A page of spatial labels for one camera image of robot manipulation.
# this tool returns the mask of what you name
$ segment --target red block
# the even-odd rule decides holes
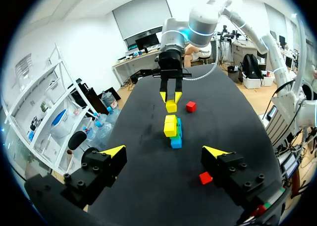
[[[209,173],[206,171],[199,175],[200,180],[202,181],[202,184],[205,185],[209,182],[212,182],[212,177],[209,175]]]
[[[194,112],[195,109],[196,109],[196,103],[195,102],[190,101],[190,102],[187,103],[186,110],[188,112]]]

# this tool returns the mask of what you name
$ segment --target backpack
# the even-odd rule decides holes
[[[246,54],[242,61],[242,70],[249,79],[263,79],[258,60],[253,54]]]

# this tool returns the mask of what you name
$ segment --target screw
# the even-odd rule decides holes
[[[85,182],[83,182],[82,180],[79,180],[79,181],[77,182],[77,186],[78,186],[79,189],[83,189],[83,188],[86,187],[86,184],[85,184]]]
[[[229,168],[229,171],[230,171],[231,173],[234,173],[234,172],[236,171],[236,168],[230,167],[230,168]]]
[[[65,181],[69,181],[69,180],[71,180],[71,176],[70,176],[70,174],[65,173],[65,174],[64,174],[64,180],[65,180]]]
[[[249,182],[249,181],[246,181],[246,182],[243,184],[243,187],[246,188],[246,189],[249,189],[251,186],[252,186],[252,184],[251,184],[251,182]]]
[[[44,190],[50,190],[50,189],[51,189],[51,187],[49,185],[44,186]]]
[[[99,167],[93,167],[93,171],[94,171],[94,173],[98,173],[99,172]]]
[[[262,181],[264,181],[264,178],[265,178],[264,174],[259,174],[258,177],[257,177],[257,181],[258,182],[262,182]]]
[[[82,168],[82,169],[86,169],[87,166],[88,166],[87,163],[82,163],[82,164],[81,164],[81,168]]]
[[[240,166],[242,169],[245,169],[245,168],[247,167],[247,165],[246,165],[245,163],[241,163],[239,166]]]

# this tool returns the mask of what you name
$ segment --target desk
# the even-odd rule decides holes
[[[135,58],[131,58],[131,59],[127,59],[127,60],[121,60],[121,61],[117,62],[114,66],[112,66],[112,71],[113,71],[114,75],[116,76],[117,80],[119,81],[120,85],[123,85],[123,82],[125,81],[125,79],[122,80],[122,78],[121,78],[121,76],[120,76],[120,74],[118,73],[118,70],[117,70],[118,67],[120,67],[120,66],[125,67],[125,69],[126,69],[126,71],[128,73],[128,76],[131,76],[136,71],[134,73],[131,72],[132,68],[131,68],[131,66],[129,66],[129,63],[135,62],[136,60],[139,60],[139,59],[142,59],[142,58],[145,58],[145,57],[150,57],[152,55],[158,55],[159,53],[160,53],[160,50],[152,50],[152,51],[148,52],[147,54],[142,54],[142,55],[137,56]]]
[[[199,77],[211,64],[189,71]],[[116,225],[235,225],[243,212],[223,188],[202,185],[202,146],[237,151],[247,165],[280,180],[270,140],[252,106],[227,75],[216,68],[199,81],[183,81],[177,116],[183,124],[183,147],[172,149],[163,133],[166,113],[160,79],[142,78],[114,126],[107,148],[126,145],[127,164],[112,188],[105,188],[89,214]],[[175,88],[169,81],[168,91]],[[189,101],[197,103],[186,112]],[[278,209],[277,220],[281,209]]]
[[[232,43],[232,52],[234,64],[240,66],[240,63],[243,61],[243,58],[246,54],[253,54],[258,57],[257,47],[251,41],[238,40]],[[259,63],[260,70],[269,70],[273,71],[271,62],[269,61],[269,53],[260,55],[260,57],[265,58],[265,63]]]

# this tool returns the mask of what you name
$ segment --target person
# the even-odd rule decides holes
[[[184,54],[184,67],[191,67],[191,61],[197,61],[200,57],[210,57],[211,44],[210,42],[204,48],[197,48],[191,44],[187,45]]]

